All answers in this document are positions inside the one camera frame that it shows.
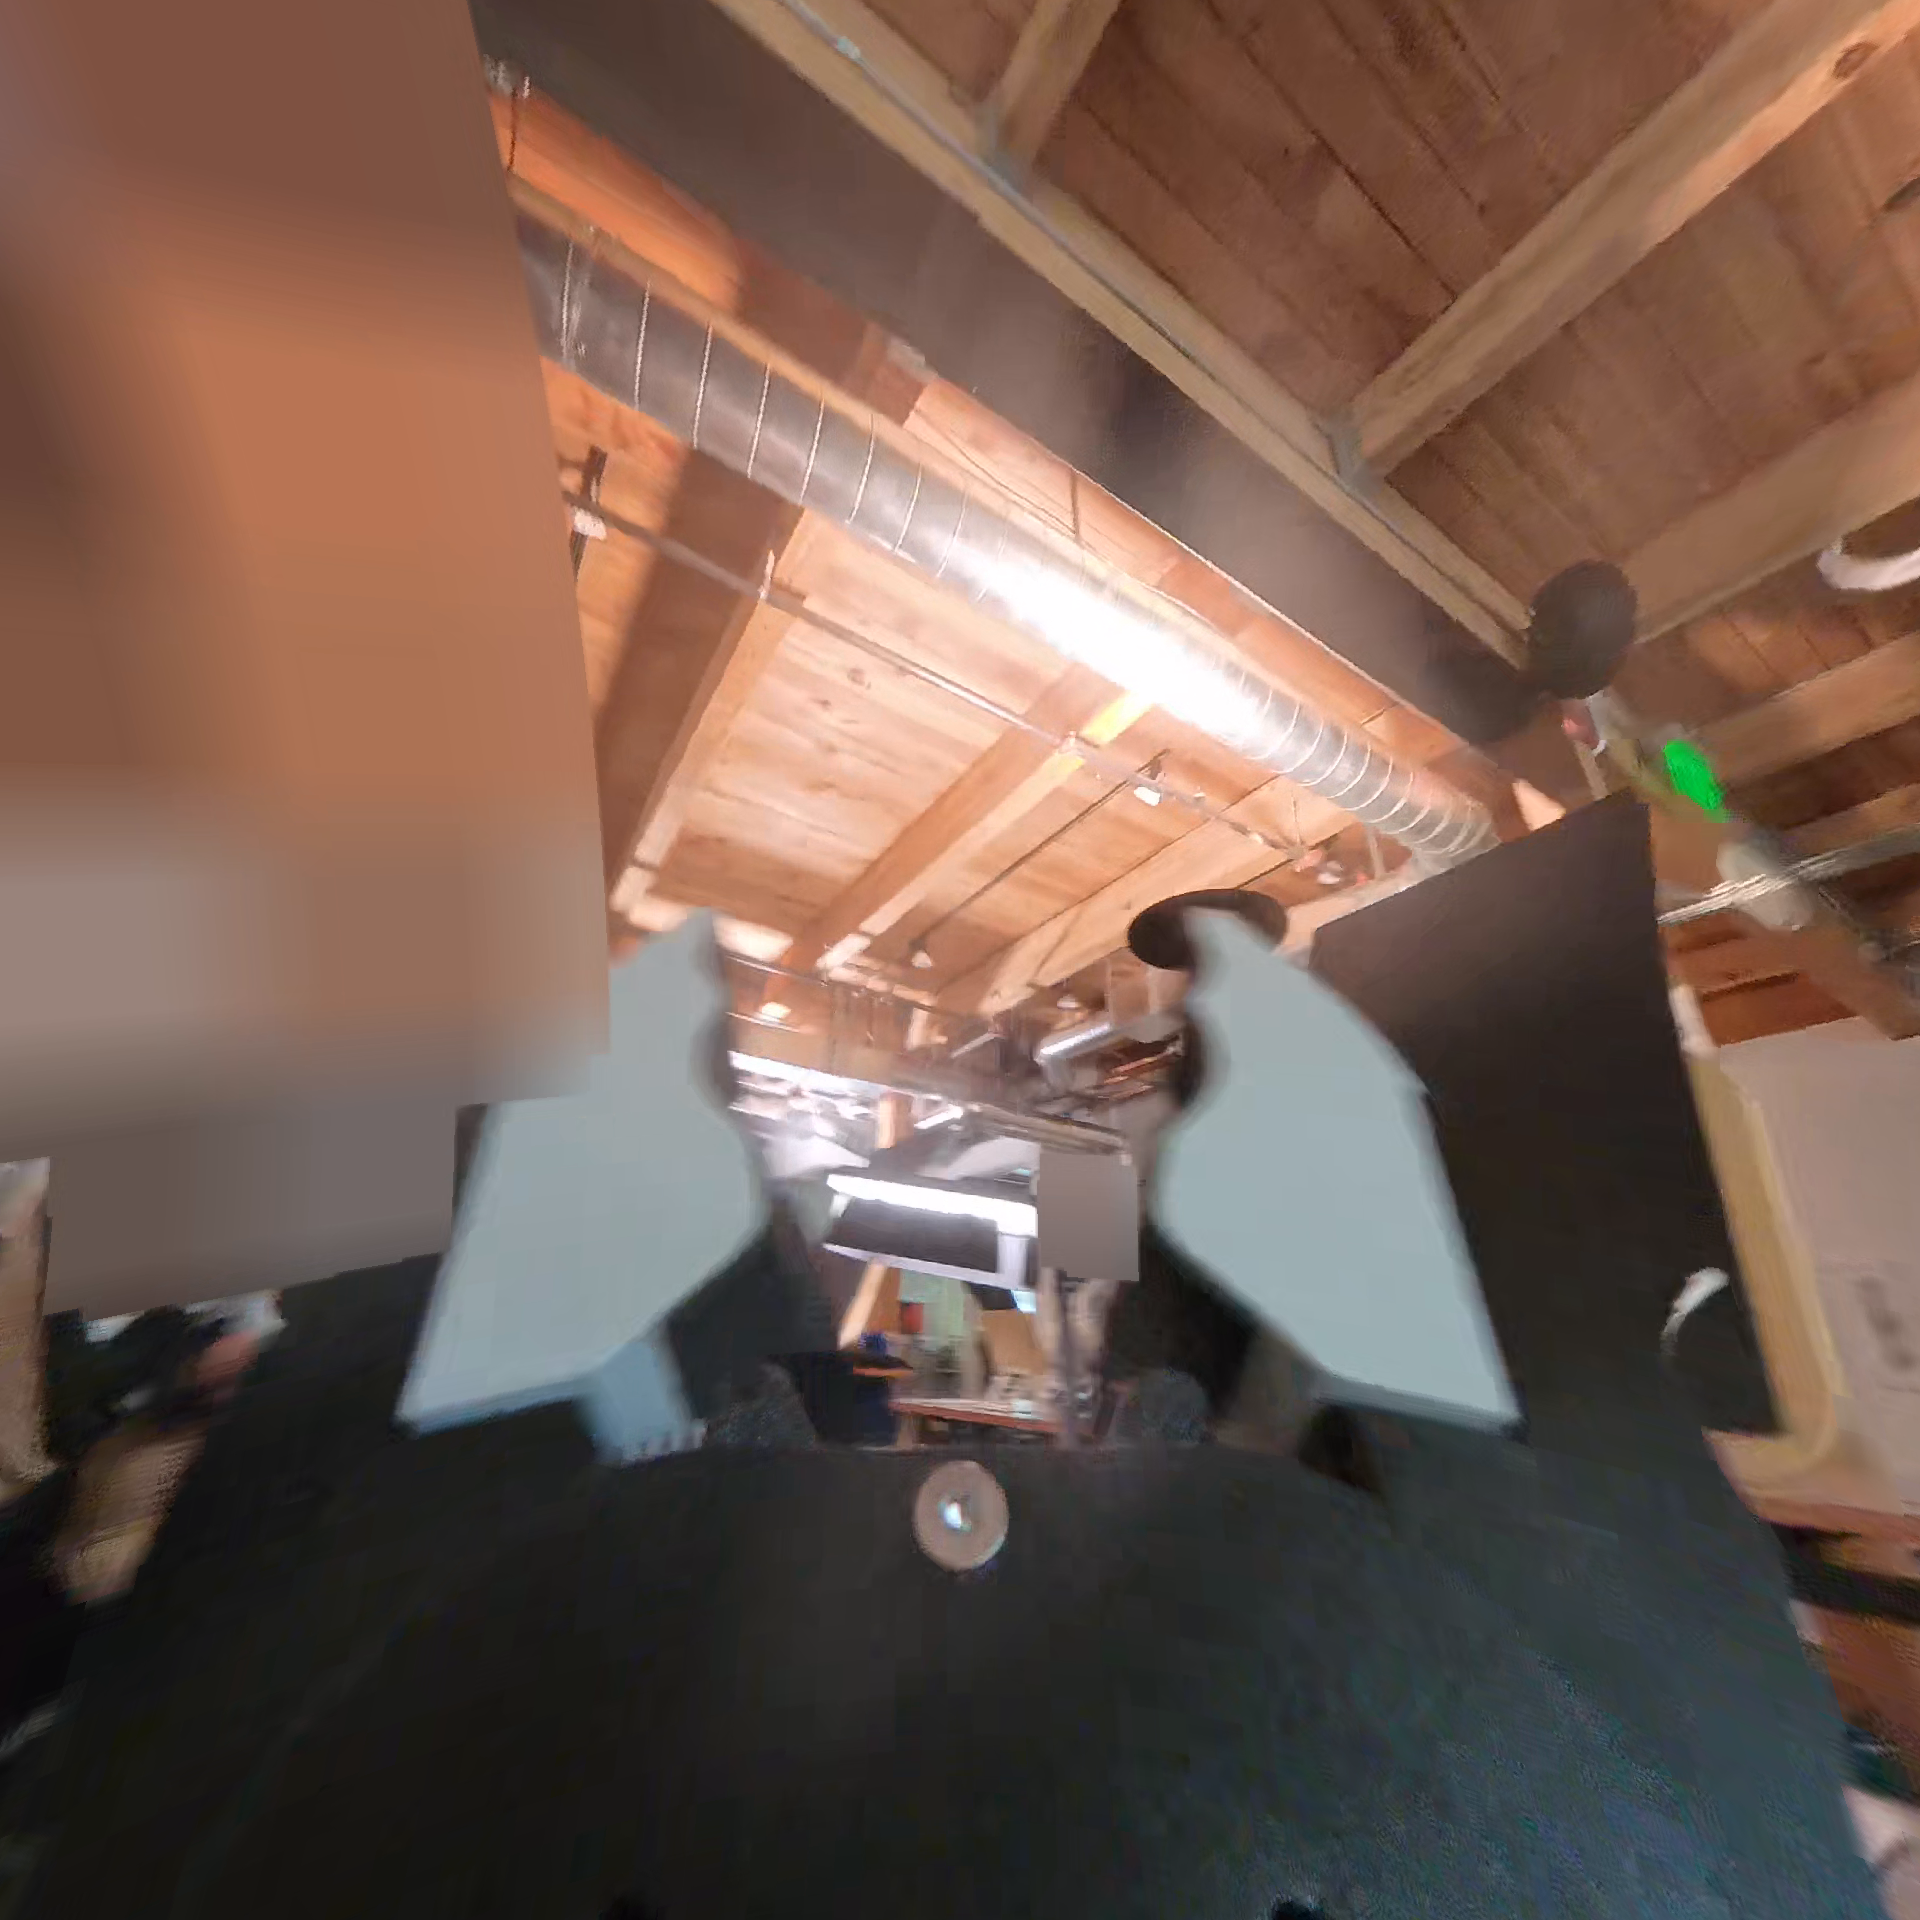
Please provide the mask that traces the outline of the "wood-framed black board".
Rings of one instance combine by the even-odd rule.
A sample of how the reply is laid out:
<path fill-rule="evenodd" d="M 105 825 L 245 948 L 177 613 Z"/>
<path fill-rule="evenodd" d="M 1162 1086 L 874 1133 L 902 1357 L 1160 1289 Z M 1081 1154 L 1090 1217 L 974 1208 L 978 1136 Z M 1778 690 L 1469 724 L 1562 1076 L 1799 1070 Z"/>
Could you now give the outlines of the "wood-framed black board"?
<path fill-rule="evenodd" d="M 1615 796 L 1331 922 L 1309 966 L 1426 1083 L 1526 1439 L 1726 1498 L 1708 1427 L 1776 1411 L 1655 902 L 1646 808 Z M 1663 1356 L 1704 1266 L 1732 1291 Z"/>

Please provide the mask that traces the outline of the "rectangular metal duct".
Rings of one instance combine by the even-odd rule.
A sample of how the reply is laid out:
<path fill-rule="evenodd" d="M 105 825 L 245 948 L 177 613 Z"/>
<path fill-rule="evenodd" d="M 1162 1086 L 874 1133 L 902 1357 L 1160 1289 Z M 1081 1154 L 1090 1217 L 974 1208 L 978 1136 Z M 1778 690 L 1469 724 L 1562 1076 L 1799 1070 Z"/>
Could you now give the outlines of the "rectangular metal duct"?
<path fill-rule="evenodd" d="M 1034 1067 L 1051 1094 L 1099 1093 L 1166 1077 L 1186 1049 L 1188 1017 L 1103 1011 L 1034 1046 Z"/>

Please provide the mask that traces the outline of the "silver spiral duct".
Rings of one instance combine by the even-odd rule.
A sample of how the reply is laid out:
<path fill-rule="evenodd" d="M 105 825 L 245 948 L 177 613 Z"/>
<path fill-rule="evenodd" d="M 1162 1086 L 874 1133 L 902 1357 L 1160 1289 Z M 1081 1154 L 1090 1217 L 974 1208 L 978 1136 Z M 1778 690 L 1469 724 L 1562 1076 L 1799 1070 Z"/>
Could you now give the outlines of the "silver spiral duct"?
<path fill-rule="evenodd" d="M 1488 852 L 1476 800 L 1242 659 L 1193 613 L 775 363 L 727 316 L 514 214 L 542 351 L 744 482 L 1377 828 L 1432 867 Z"/>

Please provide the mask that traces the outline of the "studio light panel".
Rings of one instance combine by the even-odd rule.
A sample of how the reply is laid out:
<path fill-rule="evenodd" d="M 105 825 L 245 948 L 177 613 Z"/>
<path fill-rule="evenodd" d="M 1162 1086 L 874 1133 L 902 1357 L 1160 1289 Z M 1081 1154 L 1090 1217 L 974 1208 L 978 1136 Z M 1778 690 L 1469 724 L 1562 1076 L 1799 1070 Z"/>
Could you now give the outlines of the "studio light panel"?
<path fill-rule="evenodd" d="M 868 1170 L 833 1170 L 825 1186 L 825 1252 L 1006 1291 L 1033 1286 L 1038 1212 L 1023 1194 Z"/>

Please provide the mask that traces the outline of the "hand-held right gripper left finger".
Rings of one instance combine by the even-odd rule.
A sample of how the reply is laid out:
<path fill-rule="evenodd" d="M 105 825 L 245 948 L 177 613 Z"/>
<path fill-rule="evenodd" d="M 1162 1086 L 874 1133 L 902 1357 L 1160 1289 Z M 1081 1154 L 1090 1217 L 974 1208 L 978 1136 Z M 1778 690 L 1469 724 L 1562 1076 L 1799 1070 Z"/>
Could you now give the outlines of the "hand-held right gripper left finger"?
<path fill-rule="evenodd" d="M 438 1435 L 572 1408 L 606 1459 L 697 1446 L 670 1316 L 756 1237 L 764 1191 L 722 1093 L 727 953 L 707 914 L 609 977 L 574 1090 L 490 1109 L 396 1421 Z"/>

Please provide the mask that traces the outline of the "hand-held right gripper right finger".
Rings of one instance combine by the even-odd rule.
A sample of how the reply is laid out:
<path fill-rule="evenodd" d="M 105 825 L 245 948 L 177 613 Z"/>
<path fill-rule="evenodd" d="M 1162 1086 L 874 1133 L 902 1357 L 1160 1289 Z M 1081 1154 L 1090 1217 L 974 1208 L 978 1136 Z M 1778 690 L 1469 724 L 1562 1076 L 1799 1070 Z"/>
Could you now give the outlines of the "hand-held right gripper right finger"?
<path fill-rule="evenodd" d="M 1519 1427 L 1427 1090 L 1307 963 L 1197 917 L 1193 1068 L 1153 1223 L 1304 1365 L 1321 1404 Z"/>

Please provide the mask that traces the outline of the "black pole with round disc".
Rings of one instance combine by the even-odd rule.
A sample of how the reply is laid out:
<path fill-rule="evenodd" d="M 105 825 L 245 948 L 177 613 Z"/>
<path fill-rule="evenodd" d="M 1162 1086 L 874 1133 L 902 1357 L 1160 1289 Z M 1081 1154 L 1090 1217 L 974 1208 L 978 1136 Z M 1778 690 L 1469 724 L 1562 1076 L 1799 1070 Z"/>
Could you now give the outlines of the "black pole with round disc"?
<path fill-rule="evenodd" d="M 1265 950 L 1286 946 L 1287 911 L 1282 903 L 1242 888 L 1206 888 L 1178 893 L 1144 908 L 1127 929 L 1127 953 L 1157 973 L 1202 973 L 1202 944 L 1193 933 L 1202 915 L 1221 915 L 1249 929 Z"/>

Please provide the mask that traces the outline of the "black ceiling post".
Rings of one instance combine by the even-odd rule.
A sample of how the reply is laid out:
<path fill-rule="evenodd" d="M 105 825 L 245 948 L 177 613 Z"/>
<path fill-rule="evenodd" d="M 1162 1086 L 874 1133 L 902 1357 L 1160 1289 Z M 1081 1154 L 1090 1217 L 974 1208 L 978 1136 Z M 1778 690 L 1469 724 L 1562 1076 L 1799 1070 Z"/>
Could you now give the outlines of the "black ceiling post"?
<path fill-rule="evenodd" d="M 1317 423 L 1080 205 L 983 158 L 871 14 L 472 14 L 482 53 L 1412 707 L 1436 718 L 1448 652 L 1511 664 L 1526 616 L 1501 588 L 1344 480 Z"/>

